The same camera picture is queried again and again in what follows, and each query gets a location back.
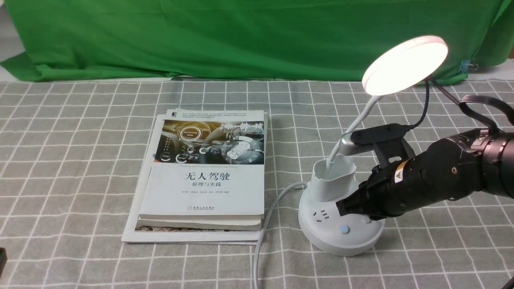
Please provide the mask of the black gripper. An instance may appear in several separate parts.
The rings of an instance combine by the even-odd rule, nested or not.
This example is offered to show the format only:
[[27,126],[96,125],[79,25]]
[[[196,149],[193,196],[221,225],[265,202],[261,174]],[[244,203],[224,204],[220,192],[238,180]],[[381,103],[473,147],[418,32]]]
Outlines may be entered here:
[[366,185],[336,201],[340,216],[393,218],[482,188],[482,154],[462,140],[445,138],[417,156],[372,173]]

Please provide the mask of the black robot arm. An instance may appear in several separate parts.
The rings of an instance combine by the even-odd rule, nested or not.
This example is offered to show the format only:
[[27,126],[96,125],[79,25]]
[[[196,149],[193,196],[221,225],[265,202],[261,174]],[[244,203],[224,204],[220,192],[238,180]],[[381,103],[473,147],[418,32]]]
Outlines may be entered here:
[[512,199],[513,170],[513,134],[473,129],[435,141],[412,158],[379,166],[336,208],[341,216],[379,221],[474,192]]

